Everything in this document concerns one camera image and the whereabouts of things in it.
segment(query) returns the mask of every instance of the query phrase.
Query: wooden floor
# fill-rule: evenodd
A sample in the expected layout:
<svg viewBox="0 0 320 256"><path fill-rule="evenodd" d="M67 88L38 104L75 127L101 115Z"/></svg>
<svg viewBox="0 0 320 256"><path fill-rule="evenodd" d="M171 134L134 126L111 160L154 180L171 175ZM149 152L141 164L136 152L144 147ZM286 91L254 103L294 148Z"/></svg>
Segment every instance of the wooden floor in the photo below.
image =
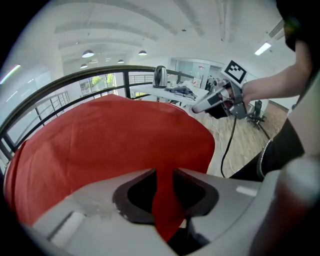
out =
<svg viewBox="0 0 320 256"><path fill-rule="evenodd" d="M269 100L264 112L264 116L266 118L264 119L264 122L260 123L260 125L270 136L270 138L274 138L284 125L287 115L288 109Z"/></svg>
<svg viewBox="0 0 320 256"><path fill-rule="evenodd" d="M229 116L215 119L207 113L194 114L189 109L185 110L202 123L213 135L215 150L207 173L222 177L220 171L221 161L224 155L223 152L226 150L230 139L234 117ZM268 135L273 138L283 126L287 113L275 104L268 104L265 116L265 122L261 122L260 124ZM226 157L223 162L224 175L230 177L241 169L263 149L267 142L268 138L266 135L260 129L254 127L251 122L248 122L246 119L237 120L233 139L226 155L228 158Z"/></svg>

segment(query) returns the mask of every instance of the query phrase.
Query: ceiling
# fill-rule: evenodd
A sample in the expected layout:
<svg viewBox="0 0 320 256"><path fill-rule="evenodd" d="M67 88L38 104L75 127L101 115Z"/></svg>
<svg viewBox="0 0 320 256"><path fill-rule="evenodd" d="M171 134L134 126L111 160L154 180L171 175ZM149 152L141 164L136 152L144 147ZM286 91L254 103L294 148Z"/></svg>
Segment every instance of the ceiling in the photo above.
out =
<svg viewBox="0 0 320 256"><path fill-rule="evenodd" d="M280 20L274 0L52 0L21 38L40 52L39 61L52 59L54 53L55 62L58 56L59 65L72 66L75 72L90 59L98 60L99 66L114 65L118 59L128 63L140 50L176 39L222 41L236 45L237 51L246 48L254 53ZM284 42L276 42L274 47L277 45L281 49ZM170 47L184 46L173 43ZM85 50L95 55L84 60ZM156 49L150 50L144 58L156 55ZM7 67L24 61L21 55L13 56Z"/></svg>

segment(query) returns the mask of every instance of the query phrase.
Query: red fabric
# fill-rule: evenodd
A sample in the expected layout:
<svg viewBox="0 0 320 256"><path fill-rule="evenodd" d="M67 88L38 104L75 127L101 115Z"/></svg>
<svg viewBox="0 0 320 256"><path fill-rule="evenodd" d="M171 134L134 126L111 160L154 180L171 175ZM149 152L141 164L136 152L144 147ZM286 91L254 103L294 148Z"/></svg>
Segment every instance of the red fabric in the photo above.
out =
<svg viewBox="0 0 320 256"><path fill-rule="evenodd" d="M152 214L167 241L184 217L172 168L206 173L214 149L210 132L178 107L108 95L67 111L26 141L8 169L5 197L19 221L32 225L87 184L157 168Z"/></svg>

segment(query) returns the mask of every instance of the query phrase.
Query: person's arm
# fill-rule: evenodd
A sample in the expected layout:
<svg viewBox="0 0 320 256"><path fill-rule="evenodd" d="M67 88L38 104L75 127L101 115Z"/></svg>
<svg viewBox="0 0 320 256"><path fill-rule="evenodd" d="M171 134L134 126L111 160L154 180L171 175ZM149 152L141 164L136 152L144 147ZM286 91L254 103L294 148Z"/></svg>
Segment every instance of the person's arm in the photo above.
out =
<svg viewBox="0 0 320 256"><path fill-rule="evenodd" d="M249 81L243 85L243 101L286 98L300 95L312 71L308 45L295 44L295 63L273 76Z"/></svg>

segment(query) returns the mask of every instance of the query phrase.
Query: white table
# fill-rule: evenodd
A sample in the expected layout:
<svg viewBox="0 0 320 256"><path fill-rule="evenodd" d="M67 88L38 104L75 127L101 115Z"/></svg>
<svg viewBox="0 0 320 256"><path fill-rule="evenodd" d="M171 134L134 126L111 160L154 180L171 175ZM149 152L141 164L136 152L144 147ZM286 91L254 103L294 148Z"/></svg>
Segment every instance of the white table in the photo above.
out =
<svg viewBox="0 0 320 256"><path fill-rule="evenodd" d="M207 90L194 87L194 88L192 88L192 91L197 97L195 100L190 100L190 99L187 99L186 97L177 97L177 96L175 96L174 93L169 92L169 91L165 91L165 89L153 88L153 86L151 84L150 85L148 84L148 85L133 86L133 87L130 87L130 91L154 95L156 97L164 99L164 101L173 100L173 101L182 102L182 103L189 105L189 106L196 105L209 92Z"/></svg>

